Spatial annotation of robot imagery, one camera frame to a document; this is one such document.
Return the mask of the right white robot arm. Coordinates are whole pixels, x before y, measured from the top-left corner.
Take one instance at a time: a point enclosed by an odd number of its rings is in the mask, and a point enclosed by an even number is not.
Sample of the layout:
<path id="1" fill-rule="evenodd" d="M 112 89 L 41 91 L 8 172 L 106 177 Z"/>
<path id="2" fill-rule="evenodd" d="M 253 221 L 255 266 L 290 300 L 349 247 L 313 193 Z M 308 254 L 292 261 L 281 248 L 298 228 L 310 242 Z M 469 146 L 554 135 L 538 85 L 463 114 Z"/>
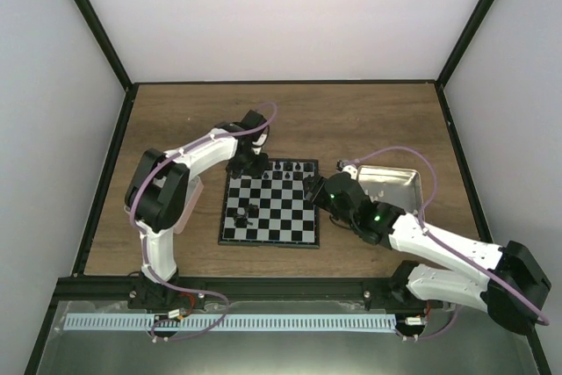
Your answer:
<path id="1" fill-rule="evenodd" d="M 549 325 L 543 306 L 551 282 L 523 244 L 480 242 L 432 226 L 419 215 L 372 199 L 347 172 L 306 177 L 304 196 L 364 242 L 434 263 L 400 268 L 401 278 L 390 285 L 396 305 L 438 300 L 468 306 L 518 335 Z"/>

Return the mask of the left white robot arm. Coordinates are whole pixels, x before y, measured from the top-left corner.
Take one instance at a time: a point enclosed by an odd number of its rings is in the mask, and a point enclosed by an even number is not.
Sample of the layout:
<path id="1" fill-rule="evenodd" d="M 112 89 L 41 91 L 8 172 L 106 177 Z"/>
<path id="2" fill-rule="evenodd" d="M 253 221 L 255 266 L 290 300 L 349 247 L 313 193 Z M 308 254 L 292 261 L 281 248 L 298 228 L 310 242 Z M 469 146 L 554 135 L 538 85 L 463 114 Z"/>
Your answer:
<path id="1" fill-rule="evenodd" d="M 125 195 L 130 225 L 139 233 L 141 277 L 148 281 L 148 297 L 161 308 L 173 306 L 180 292 L 209 295 L 182 288 L 174 281 L 177 263 L 174 236 L 184 228 L 203 188 L 200 175 L 227 163 L 230 177 L 257 176 L 268 156 L 267 141 L 273 112 L 265 118 L 250 110 L 237 122 L 222 122 L 207 134 L 179 148 L 146 150 Z"/>

